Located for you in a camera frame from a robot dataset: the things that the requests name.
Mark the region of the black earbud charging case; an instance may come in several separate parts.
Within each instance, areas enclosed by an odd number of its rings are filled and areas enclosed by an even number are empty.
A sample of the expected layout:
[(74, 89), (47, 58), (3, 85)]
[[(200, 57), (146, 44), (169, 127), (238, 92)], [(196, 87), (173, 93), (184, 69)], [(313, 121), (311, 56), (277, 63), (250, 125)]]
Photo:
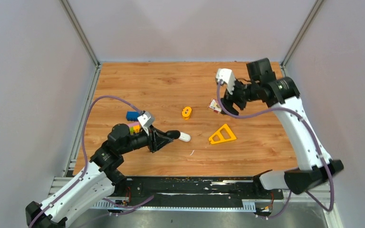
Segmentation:
[(171, 138), (171, 139), (179, 139), (180, 136), (181, 136), (181, 132), (178, 131), (178, 130), (170, 130), (170, 131), (167, 131), (165, 133), (165, 135), (168, 137), (168, 138)]

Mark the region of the white earbud charging case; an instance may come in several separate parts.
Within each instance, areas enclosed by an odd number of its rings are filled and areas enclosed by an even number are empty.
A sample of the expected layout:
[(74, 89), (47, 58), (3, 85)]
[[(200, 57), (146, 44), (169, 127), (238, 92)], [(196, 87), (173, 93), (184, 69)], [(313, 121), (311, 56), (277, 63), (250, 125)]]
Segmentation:
[(191, 140), (191, 136), (187, 133), (180, 132), (180, 136), (178, 139), (187, 143)]

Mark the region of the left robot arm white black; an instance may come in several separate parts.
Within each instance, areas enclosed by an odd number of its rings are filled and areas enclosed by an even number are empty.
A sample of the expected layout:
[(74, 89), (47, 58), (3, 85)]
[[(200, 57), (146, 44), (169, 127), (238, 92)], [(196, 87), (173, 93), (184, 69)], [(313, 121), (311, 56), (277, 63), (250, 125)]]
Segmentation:
[(25, 208), (30, 228), (68, 228), (81, 214), (101, 199), (126, 192), (126, 177), (118, 170), (123, 154), (148, 147), (156, 152), (175, 139), (189, 139), (178, 130), (162, 132), (153, 126), (130, 133), (126, 124), (117, 124), (85, 167), (52, 196)]

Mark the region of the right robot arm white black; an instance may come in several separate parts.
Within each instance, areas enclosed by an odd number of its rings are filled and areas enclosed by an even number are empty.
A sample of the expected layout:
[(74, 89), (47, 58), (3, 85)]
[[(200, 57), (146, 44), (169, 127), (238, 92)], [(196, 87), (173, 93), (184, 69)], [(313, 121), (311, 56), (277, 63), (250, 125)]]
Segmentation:
[(296, 155), (297, 167), (287, 171), (265, 171), (254, 177), (253, 194), (265, 198), (274, 189), (288, 189), (295, 194), (306, 192), (339, 174), (344, 165), (334, 160), (316, 136), (295, 82), (289, 77), (277, 78), (268, 58), (246, 64), (248, 83), (241, 82), (231, 69), (218, 69), (215, 80), (218, 87), (226, 85), (223, 97), (218, 97), (222, 114), (244, 119), (239, 111), (248, 102), (262, 101), (283, 126)]

